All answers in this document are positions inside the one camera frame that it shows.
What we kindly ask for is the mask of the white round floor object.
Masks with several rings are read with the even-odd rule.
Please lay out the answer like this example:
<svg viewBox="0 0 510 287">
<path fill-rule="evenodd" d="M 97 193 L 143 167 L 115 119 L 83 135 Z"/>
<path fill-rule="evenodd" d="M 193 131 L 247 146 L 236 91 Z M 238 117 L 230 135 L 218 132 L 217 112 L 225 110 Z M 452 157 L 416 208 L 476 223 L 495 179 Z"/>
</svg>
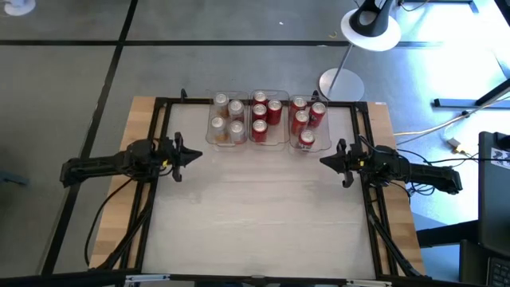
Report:
<svg viewBox="0 0 510 287">
<path fill-rule="evenodd" d="M 29 14 L 36 7 L 36 0 L 3 0 L 4 11 L 9 16 L 23 16 Z"/>
</svg>

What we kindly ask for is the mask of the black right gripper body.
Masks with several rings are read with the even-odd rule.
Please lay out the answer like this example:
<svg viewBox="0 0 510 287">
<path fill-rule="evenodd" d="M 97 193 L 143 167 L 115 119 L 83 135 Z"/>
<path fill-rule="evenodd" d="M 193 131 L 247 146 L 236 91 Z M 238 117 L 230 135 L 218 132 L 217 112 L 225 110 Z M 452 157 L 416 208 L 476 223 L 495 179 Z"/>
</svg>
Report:
<svg viewBox="0 0 510 287">
<path fill-rule="evenodd" d="M 339 174 L 343 174 L 342 185 L 349 188 L 354 182 L 353 171 L 362 169 L 362 161 L 366 158 L 366 152 L 360 143 L 351 143 L 347 145 L 345 139 L 340 139 L 337 144 L 337 152 L 339 153 Z"/>
</svg>

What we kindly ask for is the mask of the silver metal bracket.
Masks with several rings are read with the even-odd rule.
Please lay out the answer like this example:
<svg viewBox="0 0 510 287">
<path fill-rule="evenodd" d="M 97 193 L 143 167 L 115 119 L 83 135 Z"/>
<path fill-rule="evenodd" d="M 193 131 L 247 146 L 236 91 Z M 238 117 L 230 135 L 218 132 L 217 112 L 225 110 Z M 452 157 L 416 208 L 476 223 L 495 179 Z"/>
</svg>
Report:
<svg viewBox="0 0 510 287">
<path fill-rule="evenodd" d="M 347 280 L 343 287 L 393 287 L 388 281 Z"/>
<path fill-rule="evenodd" d="M 148 281 L 169 281 L 171 276 L 169 274 L 136 274 L 126 276 L 126 282 L 141 283 Z"/>
</svg>

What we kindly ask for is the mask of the black desk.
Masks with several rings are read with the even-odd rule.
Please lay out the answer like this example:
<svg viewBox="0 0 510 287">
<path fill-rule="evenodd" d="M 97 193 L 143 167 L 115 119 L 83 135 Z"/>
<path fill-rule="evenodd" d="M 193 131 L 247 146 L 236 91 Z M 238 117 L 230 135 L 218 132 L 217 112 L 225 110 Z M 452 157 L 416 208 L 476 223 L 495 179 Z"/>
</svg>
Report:
<svg viewBox="0 0 510 287">
<path fill-rule="evenodd" d="M 479 133 L 478 219 L 419 230 L 421 247 L 458 244 L 459 281 L 487 285 L 489 258 L 510 261 L 510 170 L 491 163 L 491 148 L 510 151 L 510 135 Z"/>
</svg>

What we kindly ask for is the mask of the black rig crossbar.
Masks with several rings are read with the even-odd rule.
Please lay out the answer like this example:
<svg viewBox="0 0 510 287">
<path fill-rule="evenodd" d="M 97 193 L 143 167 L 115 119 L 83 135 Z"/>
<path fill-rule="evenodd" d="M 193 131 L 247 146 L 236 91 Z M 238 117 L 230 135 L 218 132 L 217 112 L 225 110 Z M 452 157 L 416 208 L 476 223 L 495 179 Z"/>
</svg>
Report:
<svg viewBox="0 0 510 287">
<path fill-rule="evenodd" d="M 119 285 L 126 282 L 126 276 L 145 274 L 135 269 L 124 270 L 98 270 L 77 273 L 56 273 L 46 275 L 33 275 L 26 277 L 0 278 L 0 287 L 104 287 Z M 396 277 L 382 275 L 376 279 L 346 279 L 346 278 L 309 278 L 309 277 L 265 277 L 252 276 L 221 276 L 196 274 L 169 274 L 169 281 L 207 281 L 207 282 L 240 282 L 247 285 L 263 286 L 268 284 L 303 284 L 303 285 L 345 285 L 347 280 L 388 281 L 393 287 L 488 287 L 451 281 L 435 281 L 425 277 Z"/>
</svg>

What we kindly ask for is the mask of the white printed sticker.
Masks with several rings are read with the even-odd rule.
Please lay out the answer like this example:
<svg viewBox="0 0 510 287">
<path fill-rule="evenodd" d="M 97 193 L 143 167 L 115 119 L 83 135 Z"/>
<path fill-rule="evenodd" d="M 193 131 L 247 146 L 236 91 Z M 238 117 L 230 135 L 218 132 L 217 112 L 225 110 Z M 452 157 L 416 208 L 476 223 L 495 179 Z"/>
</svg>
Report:
<svg viewBox="0 0 510 287">
<path fill-rule="evenodd" d="M 510 170 L 510 151 L 500 150 L 492 147 L 490 158 L 493 165 Z"/>
</svg>

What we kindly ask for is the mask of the black curved plastic object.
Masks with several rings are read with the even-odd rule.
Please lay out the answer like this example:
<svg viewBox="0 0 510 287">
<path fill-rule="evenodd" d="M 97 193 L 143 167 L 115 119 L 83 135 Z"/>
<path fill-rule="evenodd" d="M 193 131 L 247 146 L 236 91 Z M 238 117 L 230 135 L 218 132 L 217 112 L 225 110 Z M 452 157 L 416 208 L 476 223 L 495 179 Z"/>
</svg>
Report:
<svg viewBox="0 0 510 287">
<path fill-rule="evenodd" d="M 390 8 L 394 0 L 382 0 L 382 6 L 376 0 L 364 0 L 360 7 L 349 17 L 350 27 L 365 37 L 378 37 L 389 26 Z"/>
</svg>

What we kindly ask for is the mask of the grey power adapter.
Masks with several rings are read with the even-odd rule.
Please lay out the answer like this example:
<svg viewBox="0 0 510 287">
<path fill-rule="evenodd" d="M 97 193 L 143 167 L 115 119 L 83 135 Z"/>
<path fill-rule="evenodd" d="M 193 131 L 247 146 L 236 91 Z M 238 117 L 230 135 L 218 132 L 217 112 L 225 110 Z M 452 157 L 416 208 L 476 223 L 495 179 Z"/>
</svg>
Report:
<svg viewBox="0 0 510 287">
<path fill-rule="evenodd" d="M 454 154 L 468 155 L 469 153 L 469 149 L 455 138 L 447 140 L 446 143 L 452 148 Z"/>
</svg>

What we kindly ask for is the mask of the clear plastic storage bin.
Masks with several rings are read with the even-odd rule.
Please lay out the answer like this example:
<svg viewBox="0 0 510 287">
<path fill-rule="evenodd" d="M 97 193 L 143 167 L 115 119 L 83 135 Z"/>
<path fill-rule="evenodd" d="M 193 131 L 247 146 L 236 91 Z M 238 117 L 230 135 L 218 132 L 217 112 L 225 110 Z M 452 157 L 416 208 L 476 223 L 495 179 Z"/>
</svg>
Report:
<svg viewBox="0 0 510 287">
<path fill-rule="evenodd" d="M 302 96 L 306 101 L 307 101 L 307 107 L 305 109 L 305 111 L 308 113 L 309 115 L 309 109 L 310 107 L 315 103 L 315 102 L 322 102 L 326 105 L 326 108 L 327 108 L 327 111 L 326 111 L 326 114 L 324 116 L 324 118 L 322 119 L 322 122 L 320 124 L 320 126 L 318 128 L 311 128 L 307 125 L 307 127 L 305 129 L 308 129 L 308 130 L 311 130 L 314 132 L 314 135 L 315 135 L 315 143 L 313 144 L 312 148 L 310 150 L 302 150 L 298 147 L 298 139 L 299 139 L 299 136 L 294 136 L 292 133 L 291 133 L 291 125 L 292 125 L 292 120 L 290 119 L 289 117 L 289 112 L 288 112 L 288 128 L 289 128 L 289 137 L 290 137 L 290 145 L 291 147 L 296 151 L 296 152 L 300 152 L 300 153 L 305 153 L 305 152 L 319 152 L 319 151 L 325 151 L 327 149 L 329 149 L 332 145 L 332 142 L 331 142 L 331 139 L 330 139 L 330 132 L 329 132 L 329 127 L 328 127 L 328 101 L 322 97 L 322 96 L 319 96 L 318 99 L 316 100 L 313 100 L 312 99 L 312 95 L 311 96 L 305 96 L 305 95 L 295 95 L 295 96 Z M 290 96 L 289 98 L 289 102 L 288 102 L 288 107 L 290 105 L 290 100 L 293 98 L 294 96 Z"/>
<path fill-rule="evenodd" d="M 252 107 L 253 107 L 253 94 L 256 91 L 263 91 L 268 96 L 268 100 L 279 100 L 282 103 L 282 113 L 280 118 L 280 123 L 277 125 L 269 125 L 267 120 L 265 121 L 268 125 L 268 133 L 267 139 L 263 143 L 256 143 L 252 140 Z M 248 133 L 249 139 L 254 142 L 260 148 L 273 148 L 278 149 L 285 145 L 288 142 L 289 131 L 288 131 L 288 102 L 289 102 L 289 94 L 282 90 L 271 90 L 271 89 L 258 89 L 251 92 L 249 96 L 249 123 L 248 123 Z"/>
<path fill-rule="evenodd" d="M 230 119 L 230 115 L 228 117 L 223 117 L 226 120 L 226 131 L 228 134 L 228 139 L 224 142 L 216 142 L 212 136 L 212 130 L 210 127 L 210 121 L 213 117 L 219 116 L 214 108 L 214 102 L 213 98 L 214 95 L 218 92 L 223 92 L 229 97 L 229 101 L 238 99 L 240 100 L 244 106 L 245 106 L 245 120 L 243 121 L 245 125 L 246 130 L 246 141 L 243 144 L 234 144 L 230 139 L 229 134 L 229 125 L 232 122 Z M 215 150 L 217 151 L 240 151 L 245 148 L 245 144 L 248 141 L 248 123 L 249 123 L 249 99 L 248 94 L 246 92 L 239 92 L 239 91 L 207 91 L 208 97 L 209 97 L 209 113 L 208 113 L 208 120 L 207 120 L 207 133 L 206 133 L 206 141 L 208 144 L 210 144 Z"/>
</svg>

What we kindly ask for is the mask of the red Fanta soda can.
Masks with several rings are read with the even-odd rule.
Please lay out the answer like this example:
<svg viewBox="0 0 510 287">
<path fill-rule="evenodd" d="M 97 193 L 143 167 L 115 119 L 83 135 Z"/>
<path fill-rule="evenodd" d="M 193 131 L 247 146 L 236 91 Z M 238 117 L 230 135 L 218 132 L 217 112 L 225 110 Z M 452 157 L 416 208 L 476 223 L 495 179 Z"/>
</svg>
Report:
<svg viewBox="0 0 510 287">
<path fill-rule="evenodd" d="M 298 136 L 308 125 L 309 115 L 305 110 L 300 110 L 295 113 L 292 120 L 291 133 Z"/>
<path fill-rule="evenodd" d="M 315 143 L 314 132 L 308 129 L 303 130 L 298 139 L 298 147 L 302 150 L 310 150 Z"/>
<path fill-rule="evenodd" d="M 326 105 L 322 102 L 315 102 L 309 109 L 308 126 L 318 128 L 326 114 Z"/>
<path fill-rule="evenodd" d="M 297 112 L 303 111 L 307 107 L 307 101 L 302 96 L 294 96 L 290 100 L 289 117 L 292 120 Z"/>
</svg>

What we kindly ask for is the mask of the black keyboard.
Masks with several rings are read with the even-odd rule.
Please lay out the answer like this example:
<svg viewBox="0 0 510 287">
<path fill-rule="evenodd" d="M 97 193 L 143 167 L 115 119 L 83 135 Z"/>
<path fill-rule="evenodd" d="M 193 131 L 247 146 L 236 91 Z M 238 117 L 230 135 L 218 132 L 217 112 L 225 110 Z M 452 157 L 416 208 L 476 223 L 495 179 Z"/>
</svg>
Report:
<svg viewBox="0 0 510 287">
<path fill-rule="evenodd" d="M 487 285 L 490 287 L 510 287 L 510 261 L 489 258 Z"/>
</svg>

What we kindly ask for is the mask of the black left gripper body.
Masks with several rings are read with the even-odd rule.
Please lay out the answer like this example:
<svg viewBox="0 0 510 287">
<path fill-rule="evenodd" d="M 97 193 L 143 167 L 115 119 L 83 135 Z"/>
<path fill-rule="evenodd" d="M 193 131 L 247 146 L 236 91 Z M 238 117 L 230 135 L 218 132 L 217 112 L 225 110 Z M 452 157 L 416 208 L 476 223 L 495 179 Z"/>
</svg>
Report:
<svg viewBox="0 0 510 287">
<path fill-rule="evenodd" d="M 160 176 L 171 175 L 175 182 L 182 181 L 180 173 L 183 138 L 180 132 L 175 133 L 174 139 L 165 137 L 159 141 L 159 155 L 161 156 Z"/>
</svg>

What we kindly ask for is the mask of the pale grapefruit-print soda can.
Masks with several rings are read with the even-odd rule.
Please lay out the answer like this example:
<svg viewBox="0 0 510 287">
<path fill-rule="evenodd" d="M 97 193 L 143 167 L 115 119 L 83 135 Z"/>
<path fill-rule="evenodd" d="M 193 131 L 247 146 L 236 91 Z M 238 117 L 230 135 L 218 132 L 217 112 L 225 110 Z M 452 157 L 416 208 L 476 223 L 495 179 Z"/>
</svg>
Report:
<svg viewBox="0 0 510 287">
<path fill-rule="evenodd" d="M 234 144 L 243 144 L 246 141 L 246 130 L 243 122 L 234 120 L 229 125 L 229 136 Z"/>
<path fill-rule="evenodd" d="M 245 120 L 245 106 L 238 99 L 234 99 L 229 102 L 228 112 L 232 121 L 237 120 L 243 122 Z"/>
</svg>

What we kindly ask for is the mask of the black stand leg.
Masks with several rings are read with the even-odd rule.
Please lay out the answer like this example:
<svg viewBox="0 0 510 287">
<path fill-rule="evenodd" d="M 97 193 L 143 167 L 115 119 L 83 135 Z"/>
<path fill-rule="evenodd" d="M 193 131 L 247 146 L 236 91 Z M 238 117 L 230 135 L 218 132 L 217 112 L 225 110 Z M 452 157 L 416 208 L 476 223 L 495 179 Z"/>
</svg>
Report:
<svg viewBox="0 0 510 287">
<path fill-rule="evenodd" d="M 478 99 L 449 99 L 437 98 L 433 100 L 435 108 L 496 108 L 510 109 L 510 78 L 487 92 Z"/>
</svg>

